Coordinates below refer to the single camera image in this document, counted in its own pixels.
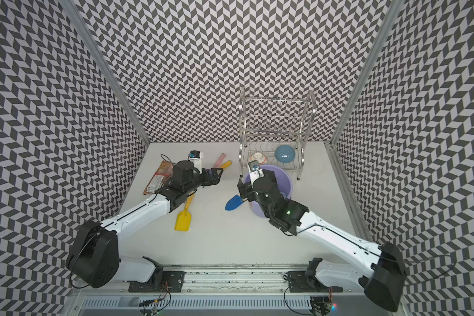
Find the blue plastic trowel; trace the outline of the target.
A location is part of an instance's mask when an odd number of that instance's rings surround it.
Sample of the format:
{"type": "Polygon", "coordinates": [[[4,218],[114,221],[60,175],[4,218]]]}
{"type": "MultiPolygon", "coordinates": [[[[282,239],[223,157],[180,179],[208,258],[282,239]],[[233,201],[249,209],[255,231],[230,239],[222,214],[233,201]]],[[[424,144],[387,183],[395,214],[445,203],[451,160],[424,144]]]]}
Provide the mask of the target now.
{"type": "Polygon", "coordinates": [[[225,205],[226,211],[233,211],[239,208],[246,200],[244,200],[241,196],[235,195],[233,196],[225,205]]]}

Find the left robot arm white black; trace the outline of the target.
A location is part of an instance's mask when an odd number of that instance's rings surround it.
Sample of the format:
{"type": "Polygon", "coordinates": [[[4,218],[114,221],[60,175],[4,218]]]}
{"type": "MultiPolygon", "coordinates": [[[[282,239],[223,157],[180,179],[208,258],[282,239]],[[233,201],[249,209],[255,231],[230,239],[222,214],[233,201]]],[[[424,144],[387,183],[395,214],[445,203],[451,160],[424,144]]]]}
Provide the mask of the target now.
{"type": "Polygon", "coordinates": [[[128,258],[120,254],[123,242],[156,219],[182,206],[200,187],[217,185],[222,168],[197,168],[189,160],[179,161],[164,185],[146,201],[115,217],[86,221],[77,231],[66,268],[89,287],[100,288],[111,281],[148,283],[161,269],[151,258],[128,258]]]}

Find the purple rake pink handle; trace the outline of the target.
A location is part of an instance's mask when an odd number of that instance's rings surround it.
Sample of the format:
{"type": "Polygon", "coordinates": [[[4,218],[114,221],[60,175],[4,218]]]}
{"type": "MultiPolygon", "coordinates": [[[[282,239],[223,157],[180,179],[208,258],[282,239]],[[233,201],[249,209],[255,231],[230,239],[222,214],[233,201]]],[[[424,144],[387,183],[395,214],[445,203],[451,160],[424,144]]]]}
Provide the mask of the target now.
{"type": "Polygon", "coordinates": [[[216,163],[214,164],[213,168],[218,168],[222,164],[225,158],[226,158],[226,154],[221,154],[219,158],[217,159],[216,163]]]}

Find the yellow plastic shovel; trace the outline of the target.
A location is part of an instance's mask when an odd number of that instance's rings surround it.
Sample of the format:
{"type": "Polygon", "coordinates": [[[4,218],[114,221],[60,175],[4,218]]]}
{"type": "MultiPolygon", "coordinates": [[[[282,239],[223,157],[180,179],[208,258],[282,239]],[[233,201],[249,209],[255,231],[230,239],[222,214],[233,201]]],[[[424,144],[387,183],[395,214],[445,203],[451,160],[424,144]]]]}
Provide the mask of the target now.
{"type": "Polygon", "coordinates": [[[192,215],[189,212],[192,200],[194,198],[194,194],[188,196],[185,204],[184,209],[177,215],[176,223],[175,223],[175,230],[187,232],[189,231],[192,215]]]}

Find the purple plastic bucket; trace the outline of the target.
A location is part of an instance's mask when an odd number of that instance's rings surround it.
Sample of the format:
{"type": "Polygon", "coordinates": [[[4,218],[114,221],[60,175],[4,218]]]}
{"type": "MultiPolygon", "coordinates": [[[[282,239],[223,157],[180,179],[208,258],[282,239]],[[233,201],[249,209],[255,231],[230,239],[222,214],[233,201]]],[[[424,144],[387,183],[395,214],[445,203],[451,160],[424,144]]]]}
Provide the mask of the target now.
{"type": "MultiPolygon", "coordinates": [[[[292,197],[292,192],[293,192],[293,181],[288,175],[286,171],[281,169],[280,167],[274,166],[274,165],[262,165],[261,168],[264,171],[271,171],[275,174],[275,180],[276,180],[276,188],[277,191],[280,192],[281,196],[286,199],[291,199],[292,197]]],[[[258,188],[260,192],[266,192],[268,195],[271,193],[275,193],[273,186],[271,184],[271,180],[267,182],[267,185],[261,184],[258,188]]],[[[266,215],[264,214],[261,205],[259,204],[258,201],[253,200],[251,201],[252,198],[254,198],[256,194],[250,194],[248,196],[248,205],[250,206],[251,211],[258,217],[260,218],[266,218],[266,215]]]]}

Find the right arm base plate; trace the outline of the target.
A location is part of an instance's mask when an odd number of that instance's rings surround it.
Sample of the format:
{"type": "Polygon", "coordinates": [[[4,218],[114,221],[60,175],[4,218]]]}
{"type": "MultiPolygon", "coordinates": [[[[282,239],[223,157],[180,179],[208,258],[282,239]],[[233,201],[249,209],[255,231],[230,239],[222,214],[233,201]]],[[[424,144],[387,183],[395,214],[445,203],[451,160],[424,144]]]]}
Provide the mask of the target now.
{"type": "Polygon", "coordinates": [[[288,271],[283,275],[283,279],[288,283],[289,291],[292,293],[334,293],[343,292],[342,287],[326,287],[315,277],[305,276],[304,271],[288,271]]]}

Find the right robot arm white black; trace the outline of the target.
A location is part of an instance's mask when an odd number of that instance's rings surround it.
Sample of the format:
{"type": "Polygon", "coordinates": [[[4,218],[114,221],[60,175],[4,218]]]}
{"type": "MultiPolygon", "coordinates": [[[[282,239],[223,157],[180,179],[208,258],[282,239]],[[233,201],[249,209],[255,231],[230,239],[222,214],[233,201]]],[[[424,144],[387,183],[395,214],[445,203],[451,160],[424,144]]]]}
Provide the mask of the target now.
{"type": "Polygon", "coordinates": [[[269,171],[264,171],[263,176],[254,175],[250,182],[238,181],[237,188],[241,198],[258,202],[272,226],[289,236],[316,242],[345,260],[344,264],[324,259],[315,262],[309,273],[318,283],[345,290],[361,289],[380,308],[399,310],[406,267],[396,245],[379,245],[326,222],[305,205],[285,198],[269,171]]]}

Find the blue fork yellow handle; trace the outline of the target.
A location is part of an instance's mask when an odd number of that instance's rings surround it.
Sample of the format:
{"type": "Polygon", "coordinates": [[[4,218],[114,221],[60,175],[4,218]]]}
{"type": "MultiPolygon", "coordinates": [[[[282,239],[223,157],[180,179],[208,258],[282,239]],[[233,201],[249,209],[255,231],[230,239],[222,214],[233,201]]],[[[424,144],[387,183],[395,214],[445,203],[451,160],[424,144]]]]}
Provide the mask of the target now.
{"type": "Polygon", "coordinates": [[[224,162],[222,165],[219,166],[219,168],[226,169],[227,167],[230,167],[232,165],[232,161],[228,160],[224,162]]]}

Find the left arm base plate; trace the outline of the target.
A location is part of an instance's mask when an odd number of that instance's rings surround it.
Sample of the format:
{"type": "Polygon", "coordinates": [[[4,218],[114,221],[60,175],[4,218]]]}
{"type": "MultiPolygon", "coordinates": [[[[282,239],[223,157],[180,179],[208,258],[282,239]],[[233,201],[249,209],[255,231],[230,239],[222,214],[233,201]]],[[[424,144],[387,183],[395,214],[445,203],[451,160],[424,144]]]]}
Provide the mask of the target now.
{"type": "Polygon", "coordinates": [[[179,293],[184,284],[185,271],[155,271],[145,283],[130,282],[130,293],[179,293]]]}

